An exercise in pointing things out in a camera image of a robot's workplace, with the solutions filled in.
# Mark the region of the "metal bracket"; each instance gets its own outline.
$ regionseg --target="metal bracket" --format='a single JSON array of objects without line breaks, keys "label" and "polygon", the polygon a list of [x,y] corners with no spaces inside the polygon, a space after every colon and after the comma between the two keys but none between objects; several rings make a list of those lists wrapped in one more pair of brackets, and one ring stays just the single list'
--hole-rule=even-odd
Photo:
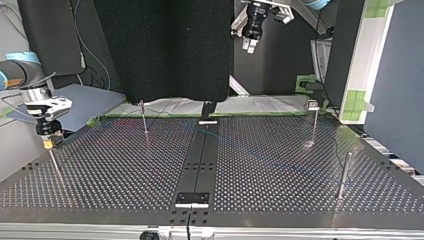
[{"label": "metal bracket", "polygon": [[208,208],[209,193],[178,193],[176,208]]}]

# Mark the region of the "metal table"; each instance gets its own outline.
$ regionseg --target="metal table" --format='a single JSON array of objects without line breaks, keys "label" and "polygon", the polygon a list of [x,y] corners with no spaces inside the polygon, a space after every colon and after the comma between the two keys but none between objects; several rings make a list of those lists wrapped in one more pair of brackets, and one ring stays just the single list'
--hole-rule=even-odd
[{"label": "metal table", "polygon": [[[0,239],[4,229],[46,232],[55,224],[265,235],[402,229],[424,238],[424,188],[331,118],[320,116],[315,130],[312,116],[228,117],[209,126],[163,118],[147,125],[145,134],[141,119],[106,119],[55,152],[60,172],[43,156],[0,183]],[[337,199],[348,151],[346,190]],[[190,192],[209,193],[209,208],[176,208],[178,194]]]}]

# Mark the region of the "metal bar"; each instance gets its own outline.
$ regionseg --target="metal bar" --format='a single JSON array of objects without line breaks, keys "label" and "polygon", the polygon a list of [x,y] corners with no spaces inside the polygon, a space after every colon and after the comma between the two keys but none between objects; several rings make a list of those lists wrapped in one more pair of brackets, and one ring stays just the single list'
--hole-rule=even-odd
[{"label": "metal bar", "polygon": [[347,179],[347,173],[348,173],[348,170],[349,170],[350,159],[352,159],[352,153],[351,152],[347,152],[346,153],[345,164],[343,166],[342,179],[341,179],[341,182],[340,182],[339,190],[337,192],[337,198],[338,199],[343,199],[343,192],[344,192],[344,189],[345,189],[345,184],[346,184],[346,179]]}]

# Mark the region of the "black clamp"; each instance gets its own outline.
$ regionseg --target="black clamp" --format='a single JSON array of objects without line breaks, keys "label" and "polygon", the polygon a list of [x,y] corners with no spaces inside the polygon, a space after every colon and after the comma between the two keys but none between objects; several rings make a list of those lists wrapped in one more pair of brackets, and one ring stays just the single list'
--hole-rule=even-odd
[{"label": "black clamp", "polygon": [[217,102],[204,102],[202,108],[202,116],[200,117],[200,125],[217,124],[218,121],[211,117],[210,114],[216,110]]}]

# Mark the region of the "black fabric backdrop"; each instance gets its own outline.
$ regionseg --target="black fabric backdrop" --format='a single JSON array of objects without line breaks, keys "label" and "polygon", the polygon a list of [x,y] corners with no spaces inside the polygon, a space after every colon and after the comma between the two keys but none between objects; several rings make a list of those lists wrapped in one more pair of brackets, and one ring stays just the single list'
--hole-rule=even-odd
[{"label": "black fabric backdrop", "polygon": [[128,100],[224,101],[233,0],[95,0]]}]

